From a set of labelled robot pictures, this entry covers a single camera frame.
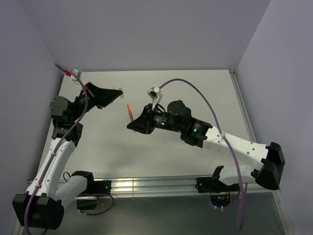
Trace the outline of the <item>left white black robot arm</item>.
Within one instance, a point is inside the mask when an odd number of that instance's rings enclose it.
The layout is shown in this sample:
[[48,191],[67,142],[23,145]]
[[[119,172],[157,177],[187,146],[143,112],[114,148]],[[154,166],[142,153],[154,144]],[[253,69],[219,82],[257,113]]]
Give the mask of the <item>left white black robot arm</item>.
[[21,226],[55,230],[74,198],[96,194],[91,172],[75,171],[60,188],[59,180],[81,138],[81,114],[94,107],[105,108],[122,95],[122,90],[103,89],[88,82],[74,101],[63,96],[52,99],[53,132],[48,154],[31,185],[25,193],[16,194],[12,202]]

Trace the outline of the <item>pink pen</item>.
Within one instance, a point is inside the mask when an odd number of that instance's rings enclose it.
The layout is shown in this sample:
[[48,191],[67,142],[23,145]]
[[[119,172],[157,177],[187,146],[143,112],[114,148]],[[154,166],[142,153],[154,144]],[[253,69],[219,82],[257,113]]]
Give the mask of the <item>pink pen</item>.
[[127,105],[127,109],[128,109],[128,114],[129,114],[130,122],[133,122],[133,121],[134,121],[134,118],[133,118],[133,114],[132,114],[132,111],[131,111],[131,108],[130,108],[129,104]]

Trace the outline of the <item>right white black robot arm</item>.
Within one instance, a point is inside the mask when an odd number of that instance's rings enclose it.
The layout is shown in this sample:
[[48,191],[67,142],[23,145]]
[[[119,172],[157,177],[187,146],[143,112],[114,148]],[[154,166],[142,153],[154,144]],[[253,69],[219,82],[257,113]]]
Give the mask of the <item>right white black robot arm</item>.
[[269,190],[280,188],[285,166],[280,144],[260,144],[219,132],[216,126],[192,117],[190,108],[181,100],[168,104],[166,112],[153,110],[153,105],[149,103],[127,128],[144,135],[151,134],[155,129],[177,132],[188,145],[235,156],[243,162],[234,167],[216,167],[212,177],[206,181],[209,192],[238,191],[239,183],[256,183]]

